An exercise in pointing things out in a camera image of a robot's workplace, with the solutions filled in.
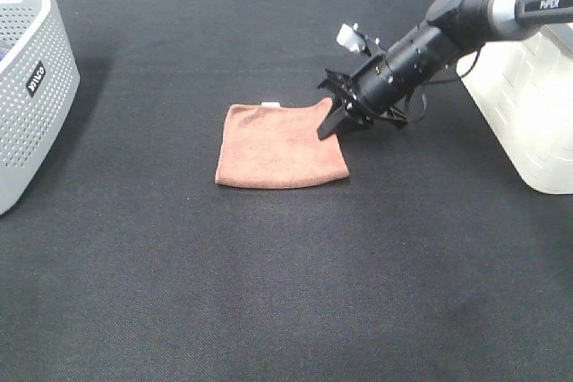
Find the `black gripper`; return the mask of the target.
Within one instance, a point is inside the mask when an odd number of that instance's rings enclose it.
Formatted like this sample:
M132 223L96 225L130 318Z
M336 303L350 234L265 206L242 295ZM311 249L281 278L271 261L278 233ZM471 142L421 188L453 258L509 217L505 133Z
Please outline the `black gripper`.
M389 50L366 36L367 56L353 74L327 70L319 85L332 92L332 106L317 128L319 140L372 128L375 120L401 125L406 114L396 103L412 95L459 53L458 47L439 28L416 26Z

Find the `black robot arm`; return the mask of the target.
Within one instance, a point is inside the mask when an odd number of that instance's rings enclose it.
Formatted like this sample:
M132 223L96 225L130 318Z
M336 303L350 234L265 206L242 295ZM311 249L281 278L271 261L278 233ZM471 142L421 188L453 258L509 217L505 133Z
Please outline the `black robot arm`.
M434 0L423 20L384 49L355 28L342 26L338 43L367 55L353 74L328 71L321 87L333 104L317 129L320 140L368 129L376 121L408 124L407 102L420 86L488 42L531 37L543 25L570 23L572 0Z

